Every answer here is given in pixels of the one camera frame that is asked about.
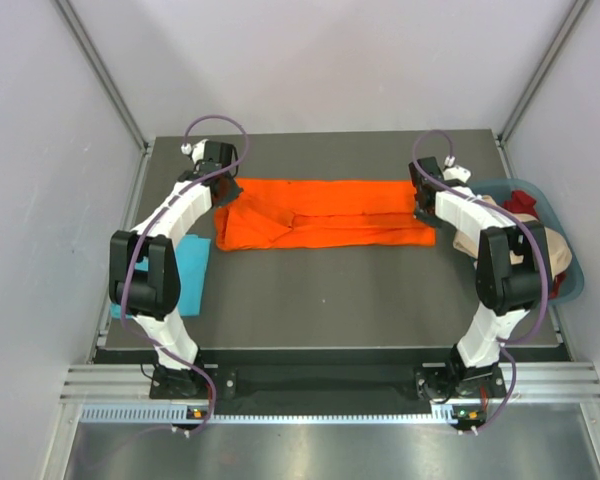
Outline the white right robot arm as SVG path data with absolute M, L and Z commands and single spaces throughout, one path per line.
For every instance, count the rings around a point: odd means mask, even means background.
M 411 162 L 409 171 L 415 217 L 435 227 L 447 223 L 477 247 L 478 308 L 445 362 L 446 394 L 467 396 L 490 382 L 521 320 L 536 307 L 546 311 L 552 282 L 546 230 L 476 195 L 462 168 L 440 169 L 428 157 Z

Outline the orange t-shirt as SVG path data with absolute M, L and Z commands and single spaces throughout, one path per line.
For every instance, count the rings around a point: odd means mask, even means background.
M 415 218 L 408 181 L 243 178 L 239 186 L 214 214 L 215 243 L 226 252 L 436 243 L 435 230 Z

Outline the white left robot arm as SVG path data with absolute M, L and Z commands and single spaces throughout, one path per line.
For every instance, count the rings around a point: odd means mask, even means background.
M 181 151 L 191 168 L 146 220 L 116 231 L 109 246 L 109 298 L 120 318 L 135 321 L 156 351 L 155 398 L 194 398 L 211 391 L 205 370 L 196 366 L 199 347 L 178 310 L 176 249 L 198 219 L 241 193 L 234 145 L 205 139 L 186 143 Z

